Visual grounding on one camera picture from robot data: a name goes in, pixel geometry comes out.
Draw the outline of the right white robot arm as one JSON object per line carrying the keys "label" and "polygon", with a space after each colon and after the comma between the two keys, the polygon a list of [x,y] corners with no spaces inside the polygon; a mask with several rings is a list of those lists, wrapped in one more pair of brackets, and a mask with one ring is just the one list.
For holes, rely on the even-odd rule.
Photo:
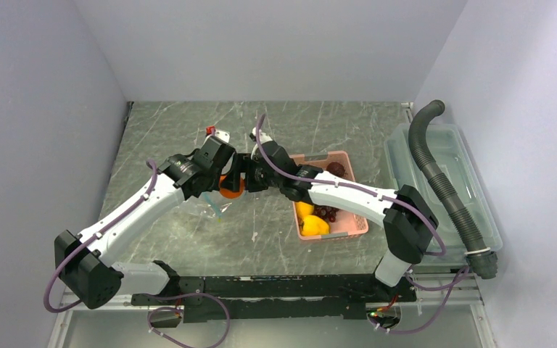
{"label": "right white robot arm", "polygon": [[254,180],[278,188],[289,200],[336,207],[384,228],[388,250],[370,283],[371,293],[380,301],[396,295],[400,280],[422,261],[430,241],[439,236],[437,217],[412,186],[398,191],[374,188],[323,168],[298,165],[275,141],[262,137],[247,156]]}

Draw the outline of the orange fruit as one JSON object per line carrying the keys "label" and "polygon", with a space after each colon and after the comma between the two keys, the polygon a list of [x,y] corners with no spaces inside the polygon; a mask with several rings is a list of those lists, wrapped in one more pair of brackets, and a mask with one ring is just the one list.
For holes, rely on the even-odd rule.
{"label": "orange fruit", "polygon": [[227,179],[227,175],[222,175],[219,180],[219,193],[227,199],[239,198],[244,193],[244,179],[239,177],[238,187],[234,190],[227,187],[223,182]]}

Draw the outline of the clear zip bag blue zipper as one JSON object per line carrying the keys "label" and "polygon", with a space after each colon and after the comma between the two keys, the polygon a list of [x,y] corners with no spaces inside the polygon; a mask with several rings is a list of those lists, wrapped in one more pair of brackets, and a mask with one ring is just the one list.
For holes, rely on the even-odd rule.
{"label": "clear zip bag blue zipper", "polygon": [[223,214],[232,205],[232,201],[218,192],[202,193],[199,197],[190,197],[178,209],[198,218],[221,220]]}

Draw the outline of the pink perforated plastic basket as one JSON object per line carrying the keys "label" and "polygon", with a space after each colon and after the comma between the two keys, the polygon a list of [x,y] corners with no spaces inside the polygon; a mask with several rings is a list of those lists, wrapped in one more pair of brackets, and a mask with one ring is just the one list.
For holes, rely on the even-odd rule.
{"label": "pink perforated plastic basket", "polygon": [[[308,164],[326,169],[331,162],[338,162],[345,168],[343,178],[355,181],[350,158],[345,151],[319,152],[312,154],[292,154],[290,156],[298,165]],[[303,222],[297,215],[298,203],[293,202],[294,223],[297,236],[303,241],[329,241],[344,238],[352,238],[368,232],[368,222],[364,217],[351,212],[339,210],[336,221],[329,223],[329,232],[321,235],[305,236],[302,233]]]}

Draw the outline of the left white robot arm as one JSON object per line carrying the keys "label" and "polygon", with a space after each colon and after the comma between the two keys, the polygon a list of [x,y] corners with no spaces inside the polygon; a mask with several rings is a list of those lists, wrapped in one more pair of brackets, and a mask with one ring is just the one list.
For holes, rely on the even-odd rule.
{"label": "left white robot arm", "polygon": [[83,304],[91,310],[122,294],[149,293],[160,304],[174,302],[180,291],[174,270],[161,262],[129,264],[118,259],[166,212],[193,196],[217,191],[234,152],[229,132],[215,130],[190,154],[175,154],[161,165],[147,160],[151,177],[133,196],[80,233],[63,231],[56,237],[55,271],[44,292],[44,307],[50,312],[71,308],[51,305],[49,295],[56,280],[76,295],[74,306]]}

